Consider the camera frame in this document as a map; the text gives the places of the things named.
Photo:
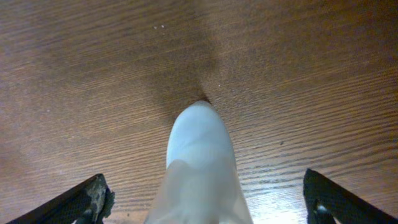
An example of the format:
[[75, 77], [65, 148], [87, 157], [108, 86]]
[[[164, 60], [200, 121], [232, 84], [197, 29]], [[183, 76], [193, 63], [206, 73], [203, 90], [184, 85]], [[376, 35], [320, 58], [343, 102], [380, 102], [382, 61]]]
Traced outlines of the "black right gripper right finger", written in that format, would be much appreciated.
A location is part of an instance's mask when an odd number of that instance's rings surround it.
[[397, 224], [397, 218], [311, 169], [304, 175], [303, 196], [309, 224]]

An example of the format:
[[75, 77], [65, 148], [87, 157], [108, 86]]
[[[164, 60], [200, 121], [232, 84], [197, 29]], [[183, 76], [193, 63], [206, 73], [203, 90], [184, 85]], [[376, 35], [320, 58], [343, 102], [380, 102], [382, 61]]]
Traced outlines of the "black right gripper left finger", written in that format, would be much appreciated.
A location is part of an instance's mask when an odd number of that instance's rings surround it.
[[104, 175], [96, 174], [10, 223], [103, 224], [114, 199]]

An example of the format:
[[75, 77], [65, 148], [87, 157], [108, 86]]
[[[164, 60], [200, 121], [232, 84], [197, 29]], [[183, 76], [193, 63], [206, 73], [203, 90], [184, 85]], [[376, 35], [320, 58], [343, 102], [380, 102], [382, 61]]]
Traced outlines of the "white plastic lotion bottle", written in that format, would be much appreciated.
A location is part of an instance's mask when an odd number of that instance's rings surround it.
[[166, 173], [146, 223], [252, 223], [231, 138], [215, 108], [197, 101], [172, 126]]

